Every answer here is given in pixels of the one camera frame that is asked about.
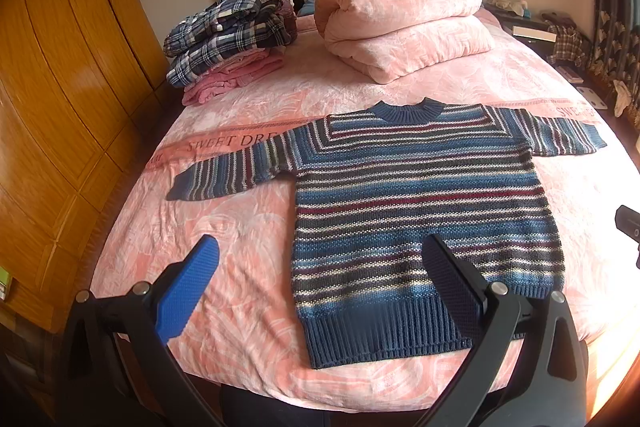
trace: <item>floor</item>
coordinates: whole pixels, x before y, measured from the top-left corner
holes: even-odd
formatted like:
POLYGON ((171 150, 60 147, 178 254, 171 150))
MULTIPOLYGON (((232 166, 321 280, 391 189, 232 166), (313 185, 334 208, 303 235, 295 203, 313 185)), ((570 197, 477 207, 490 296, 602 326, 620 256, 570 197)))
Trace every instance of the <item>floor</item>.
POLYGON ((602 119, 612 128, 622 145, 625 147, 629 157, 640 171, 640 152, 636 149, 636 140, 638 140, 638 131, 636 131, 631 123, 624 117, 616 118, 613 114, 613 107, 616 104, 615 95, 607 95, 600 84, 591 78, 587 78, 582 84, 584 87, 591 87, 604 100, 609 107, 607 110, 598 111, 602 119))

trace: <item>striped sweater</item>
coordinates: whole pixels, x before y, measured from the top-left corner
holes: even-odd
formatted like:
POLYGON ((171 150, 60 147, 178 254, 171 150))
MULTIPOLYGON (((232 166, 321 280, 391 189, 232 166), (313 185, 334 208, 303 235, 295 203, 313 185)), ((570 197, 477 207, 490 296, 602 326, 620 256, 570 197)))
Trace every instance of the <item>striped sweater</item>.
POLYGON ((331 367, 470 346, 422 267, 426 234, 521 295, 561 289, 558 229, 531 158, 605 145, 592 125, 524 109, 380 102, 197 163, 167 198, 295 176, 292 290, 311 366, 331 367))

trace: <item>pink bedspread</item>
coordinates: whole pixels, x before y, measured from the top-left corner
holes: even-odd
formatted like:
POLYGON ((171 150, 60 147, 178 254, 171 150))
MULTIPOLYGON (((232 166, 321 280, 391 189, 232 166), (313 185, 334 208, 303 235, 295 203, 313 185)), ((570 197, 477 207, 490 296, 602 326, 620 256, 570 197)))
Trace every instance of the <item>pink bedspread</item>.
MULTIPOLYGON (((196 158, 379 100, 402 105, 429 96, 578 118, 595 123, 609 146, 593 155, 537 157, 534 163, 564 246, 565 293, 578 335, 593 351, 590 416, 638 352, 638 253, 635 243, 615 229, 613 217, 620 204, 638 207, 640 175, 570 84, 495 26, 486 12, 480 17, 494 36, 495 49, 437 64, 388 86, 348 67, 324 48, 317 32, 307 32, 290 46, 281 70, 250 89, 185 109, 129 195, 98 261, 92 291, 119 295, 138 280, 152 281, 210 233, 220 243, 220 266, 184 332, 169 343, 185 371, 306 407, 423 409, 444 389, 465 351, 309 368, 289 281, 292 180, 278 178, 216 200, 167 202, 173 177, 196 158)), ((506 384, 519 346, 512 343, 494 387, 506 384)))

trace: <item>sweater sleeve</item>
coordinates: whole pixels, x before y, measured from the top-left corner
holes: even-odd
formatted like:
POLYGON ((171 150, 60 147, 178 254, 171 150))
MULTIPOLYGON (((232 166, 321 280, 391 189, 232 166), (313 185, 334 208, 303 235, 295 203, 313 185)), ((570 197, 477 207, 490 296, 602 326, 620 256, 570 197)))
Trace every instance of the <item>sweater sleeve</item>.
POLYGON ((511 136, 529 143, 533 156, 590 154, 607 145, 595 126, 577 120, 534 116, 526 109, 505 107, 498 113, 511 136))
POLYGON ((236 194, 274 178, 296 173, 302 163, 296 129, 251 147, 195 163, 175 177, 168 201, 200 201, 236 194))

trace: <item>pink quilt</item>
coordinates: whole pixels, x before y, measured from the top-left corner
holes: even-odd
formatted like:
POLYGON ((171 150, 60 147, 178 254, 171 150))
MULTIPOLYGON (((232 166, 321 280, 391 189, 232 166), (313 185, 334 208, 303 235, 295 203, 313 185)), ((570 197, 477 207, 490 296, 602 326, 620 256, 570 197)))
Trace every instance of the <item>pink quilt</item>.
POLYGON ((494 38, 473 15, 447 17, 357 41, 325 42, 326 48, 379 84, 445 62, 487 52, 494 38))
MULTIPOLYGON (((185 371, 306 407, 423 409, 448 384, 465 351, 309 368, 290 290, 292 180, 277 178, 216 200, 167 202, 173 177, 196 159, 379 100, 402 105, 429 96, 577 118, 596 124, 609 146, 593 155, 537 157, 534 163, 564 247, 565 293, 578 335, 590 344, 591 416, 640 349, 638 252, 613 220, 620 204, 638 207, 640 175, 570 84, 487 12, 479 16, 495 39, 492 51, 436 64, 387 86, 330 54, 311 31, 289 47, 282 69, 185 109, 131 191, 98 261, 92 291, 120 295, 136 281, 155 280, 210 233, 220 243, 220 266, 181 336, 169 342, 185 371)), ((519 347, 512 343, 495 388, 508 381, 519 347)))
POLYGON ((316 0, 314 17, 325 41, 350 41, 473 15, 481 4, 482 0, 316 0))

